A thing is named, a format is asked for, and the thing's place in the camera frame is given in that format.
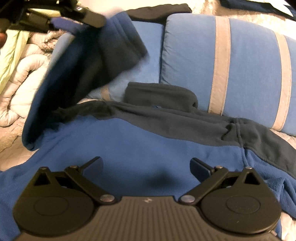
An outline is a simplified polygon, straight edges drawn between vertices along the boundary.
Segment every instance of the blue pillow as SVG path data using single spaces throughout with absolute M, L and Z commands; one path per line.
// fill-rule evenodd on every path
M 133 21 L 149 57 L 131 70 L 120 74 L 115 80 L 100 89 L 91 91 L 87 98 L 122 101 L 129 82 L 159 83 L 164 26 L 158 23 Z
M 198 108 L 296 135 L 296 41 L 226 17 L 168 17 L 160 82 L 187 88 Z

